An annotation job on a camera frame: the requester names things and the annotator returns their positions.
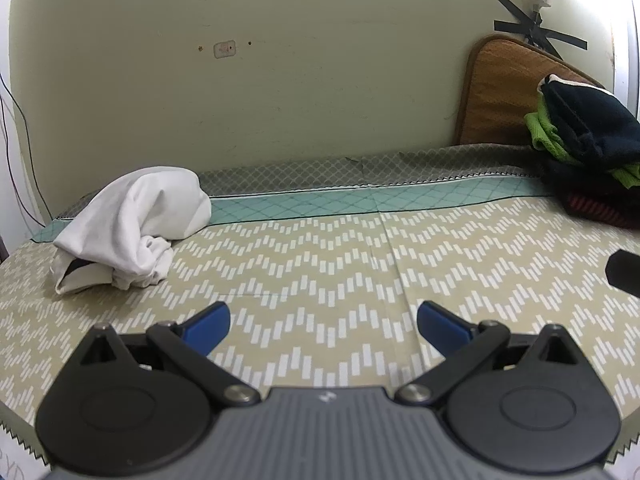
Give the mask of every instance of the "dark blue cloth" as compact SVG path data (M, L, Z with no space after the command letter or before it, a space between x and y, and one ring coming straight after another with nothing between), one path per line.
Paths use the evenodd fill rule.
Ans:
M565 149L589 170L615 170L640 162L640 123L615 97L550 76L541 90Z

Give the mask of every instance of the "teal border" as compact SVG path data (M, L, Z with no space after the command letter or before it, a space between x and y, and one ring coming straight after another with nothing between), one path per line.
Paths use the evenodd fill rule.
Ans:
M517 196L550 196L537 178L479 176L407 186L295 191L211 199L209 225L314 216L442 209ZM56 219L32 240L52 242L71 219Z

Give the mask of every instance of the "black zigzag edge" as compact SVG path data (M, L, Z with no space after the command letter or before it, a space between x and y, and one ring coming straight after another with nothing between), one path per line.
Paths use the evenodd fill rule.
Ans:
M609 464L615 463L615 461L618 459L619 456L624 456L627 451L631 451L631 445L637 446L638 445L638 440L640 440L640 433L636 434L635 437L632 437L629 440L629 442L627 442L622 447L622 450L617 450L616 454L613 457L613 460L607 460L607 463L609 463Z
M47 462L47 459L45 459L44 455L37 453L34 449L31 448L31 446L27 446L27 444L25 444L24 439L20 438L20 435L18 435L15 431L12 431L10 428L6 427L5 424L2 422L0 422L0 430L3 430L5 433L10 434L11 438L13 440L17 440L18 444L22 446L22 448L26 452L28 452L31 456L33 456L34 459L40 460L42 464L45 466L50 465L49 462Z

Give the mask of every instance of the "zigzag patterned bed sheet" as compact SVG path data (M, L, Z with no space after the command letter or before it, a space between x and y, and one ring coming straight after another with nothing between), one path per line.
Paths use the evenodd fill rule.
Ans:
M417 306L430 299L514 332L564 324L621 414L640 405L639 301L604 276L618 248L640 251L636 234L568 218L522 176L369 188L357 211L327 194L353 192L214 200L212 225L177 243L168 279L144 290L97 286L56 297L52 244L26 243L0 267L0 400L33 424L93 323L141 332L215 300L228 303L232 329L210 358L263 395L278 384L393 390L440 359L414 325Z

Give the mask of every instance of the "white cloth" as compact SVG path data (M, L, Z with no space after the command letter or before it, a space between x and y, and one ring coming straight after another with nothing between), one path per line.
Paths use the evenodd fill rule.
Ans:
M210 218L210 199L193 171L159 166L121 176L53 241L56 292L99 283L122 290L155 285L166 278L174 258L167 240L191 236ZM78 266L76 258L90 263Z

